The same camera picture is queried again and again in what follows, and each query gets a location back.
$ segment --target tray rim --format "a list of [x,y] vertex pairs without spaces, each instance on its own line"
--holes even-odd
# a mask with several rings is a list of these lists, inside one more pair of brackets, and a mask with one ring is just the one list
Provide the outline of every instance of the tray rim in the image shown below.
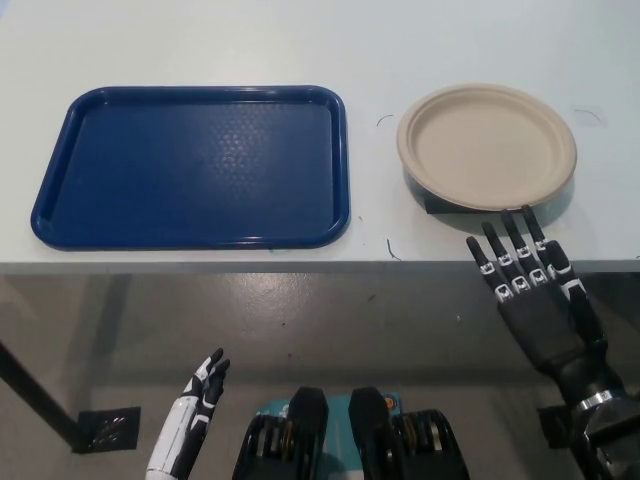
[[[52,209],[55,206],[55,198],[51,198],[54,195],[52,189],[57,188],[59,191],[61,188],[61,181],[64,178],[60,177],[60,172],[66,171],[66,166],[61,165],[64,162],[65,148],[69,148],[69,142],[74,140],[75,132],[74,128],[79,128],[79,123],[82,122],[84,115],[79,113],[81,108],[85,107],[87,102],[96,100],[107,101],[107,96],[112,92],[128,92],[137,93],[151,91],[167,92],[174,91],[176,93],[199,93],[199,94],[249,94],[254,93],[256,95],[265,95],[273,93],[286,92],[292,95],[314,95],[320,98],[324,97],[327,102],[332,104],[335,109],[335,113],[332,108],[329,108],[331,112],[331,124],[332,130],[335,128],[335,132],[332,132],[332,138],[338,140],[338,145],[332,147],[332,163],[336,166],[334,175],[333,194],[338,195],[338,201],[334,203],[334,212],[338,212],[337,217],[334,215],[334,222],[331,226],[323,231],[321,234],[314,235],[312,237],[284,237],[268,239],[260,237],[245,237],[240,240],[233,241],[216,241],[216,242],[201,242],[192,243],[189,245],[142,245],[136,244],[136,242],[126,242],[119,245],[114,242],[96,243],[95,245],[86,245],[83,242],[74,241],[74,239],[59,238],[52,230],[48,216],[43,213],[47,212],[47,209]],[[251,103],[280,103],[277,99],[273,102],[268,100],[256,101],[245,100],[244,102]],[[350,219],[350,188],[349,188],[349,168],[348,168],[348,138],[347,138],[347,119],[346,108],[344,102],[338,94],[334,91],[321,87],[318,85],[259,85],[259,86],[167,86],[167,85],[145,85],[145,86],[105,86],[89,90],[76,98],[69,108],[60,129],[58,139],[56,140],[51,159],[44,173],[38,195],[34,202],[34,206],[31,212],[30,224],[36,237],[38,237],[46,245],[69,251],[123,251],[123,250],[138,250],[138,251],[157,251],[157,250],[221,250],[221,249],[308,249],[317,248],[327,245],[336,240],[346,229]],[[56,187],[55,182],[59,182],[60,185]]]

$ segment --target black robot component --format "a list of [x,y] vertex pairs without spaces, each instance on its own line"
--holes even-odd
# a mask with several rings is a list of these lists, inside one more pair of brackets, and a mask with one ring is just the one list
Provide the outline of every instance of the black robot component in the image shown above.
[[390,416],[380,392],[365,387],[353,391],[349,418],[365,479],[469,479],[453,430],[438,410]]
[[245,434],[233,480],[312,480],[327,430],[329,407],[319,388],[301,387],[286,418],[257,415]]
[[607,363],[606,336],[562,247],[547,240],[530,207],[522,209],[537,258],[506,211],[515,260],[489,223],[483,230],[496,264],[475,238],[467,245],[516,342],[562,394],[563,406],[540,411],[543,432],[551,447],[571,449],[587,479],[640,479],[640,402]]

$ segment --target white robotic hand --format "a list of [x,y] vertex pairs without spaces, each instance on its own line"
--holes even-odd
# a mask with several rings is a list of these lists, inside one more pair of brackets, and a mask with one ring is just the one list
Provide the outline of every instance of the white robotic hand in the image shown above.
[[173,403],[147,466],[146,480],[186,480],[207,436],[229,368],[218,349],[193,375]]

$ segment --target table leg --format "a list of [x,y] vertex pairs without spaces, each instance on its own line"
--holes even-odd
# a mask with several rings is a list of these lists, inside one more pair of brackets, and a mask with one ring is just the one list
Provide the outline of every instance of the table leg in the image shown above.
[[71,447],[74,453],[133,450],[140,408],[80,412],[74,421],[0,342],[0,378]]

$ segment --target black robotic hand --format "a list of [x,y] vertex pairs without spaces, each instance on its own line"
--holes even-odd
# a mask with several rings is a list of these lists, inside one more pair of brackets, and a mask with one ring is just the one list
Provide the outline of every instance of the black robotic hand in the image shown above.
[[640,404],[607,364],[602,326],[564,251],[545,238],[530,207],[523,213],[537,258],[507,211],[502,221],[517,263],[490,223],[483,230],[497,266],[475,238],[467,245],[514,338],[558,386],[568,412],[568,446],[585,477],[640,479]]
[[582,282],[558,242],[545,238],[531,208],[523,210],[540,263],[506,211],[502,219],[520,267],[490,223],[484,223],[483,230],[497,266],[475,238],[467,239],[498,299],[500,314],[533,366],[558,384],[567,405],[575,407],[600,392],[622,389],[606,363],[606,337]]

